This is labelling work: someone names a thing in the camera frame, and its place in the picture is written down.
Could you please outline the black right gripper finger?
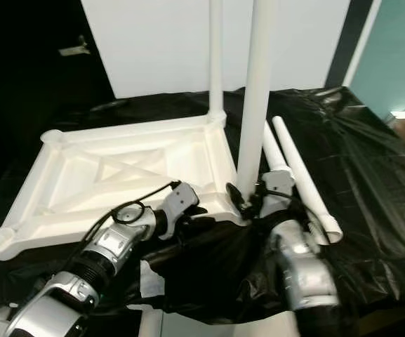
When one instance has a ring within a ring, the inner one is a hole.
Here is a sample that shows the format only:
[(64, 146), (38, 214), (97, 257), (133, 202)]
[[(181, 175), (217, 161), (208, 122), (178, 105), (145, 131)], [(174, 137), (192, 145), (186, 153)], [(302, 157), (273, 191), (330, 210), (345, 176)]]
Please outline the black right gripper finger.
[(249, 202), (244, 199), (243, 193), (233, 183), (225, 183), (229, 199), (240, 216), (249, 214)]

